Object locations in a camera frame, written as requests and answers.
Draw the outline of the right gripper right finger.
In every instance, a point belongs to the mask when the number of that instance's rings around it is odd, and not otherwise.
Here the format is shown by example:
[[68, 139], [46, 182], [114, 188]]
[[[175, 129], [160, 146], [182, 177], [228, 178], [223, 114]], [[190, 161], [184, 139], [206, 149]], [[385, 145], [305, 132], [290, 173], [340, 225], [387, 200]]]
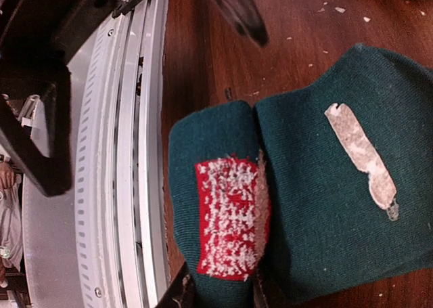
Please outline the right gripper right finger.
[[257, 269], [253, 277], [254, 306], [274, 308], [281, 305], [280, 288], [270, 274]]

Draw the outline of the dark teal sock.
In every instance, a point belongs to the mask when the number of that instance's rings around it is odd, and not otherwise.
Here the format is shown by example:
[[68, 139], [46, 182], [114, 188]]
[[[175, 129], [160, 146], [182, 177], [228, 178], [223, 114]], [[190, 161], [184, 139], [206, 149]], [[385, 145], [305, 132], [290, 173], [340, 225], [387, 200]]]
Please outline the dark teal sock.
[[432, 70], [349, 49], [312, 85], [178, 121], [174, 233], [195, 307], [291, 303], [432, 266]]

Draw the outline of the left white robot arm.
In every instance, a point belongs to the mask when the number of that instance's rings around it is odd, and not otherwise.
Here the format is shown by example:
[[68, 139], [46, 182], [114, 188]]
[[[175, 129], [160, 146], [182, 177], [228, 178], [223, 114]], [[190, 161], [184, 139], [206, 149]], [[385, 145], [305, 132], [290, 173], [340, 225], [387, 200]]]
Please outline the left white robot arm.
[[[141, 0], [1, 0], [1, 145], [44, 193], [72, 185], [69, 61], [108, 17]], [[43, 155], [7, 105], [38, 95], [45, 105], [49, 153]]]

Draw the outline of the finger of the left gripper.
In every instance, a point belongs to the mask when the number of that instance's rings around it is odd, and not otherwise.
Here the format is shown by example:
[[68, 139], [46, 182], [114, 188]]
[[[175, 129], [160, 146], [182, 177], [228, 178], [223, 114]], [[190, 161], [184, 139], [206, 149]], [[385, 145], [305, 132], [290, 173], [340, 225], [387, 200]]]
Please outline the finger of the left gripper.
[[213, 1], [241, 36], [248, 37], [259, 47], [269, 42], [265, 23], [254, 0]]

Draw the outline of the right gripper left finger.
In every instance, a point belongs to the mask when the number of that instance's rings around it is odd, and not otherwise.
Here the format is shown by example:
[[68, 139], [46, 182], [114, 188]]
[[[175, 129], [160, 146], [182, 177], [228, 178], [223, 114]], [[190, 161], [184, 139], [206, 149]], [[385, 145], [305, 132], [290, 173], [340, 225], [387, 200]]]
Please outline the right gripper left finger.
[[196, 284], [187, 263], [184, 263], [156, 308], [194, 307], [196, 307]]

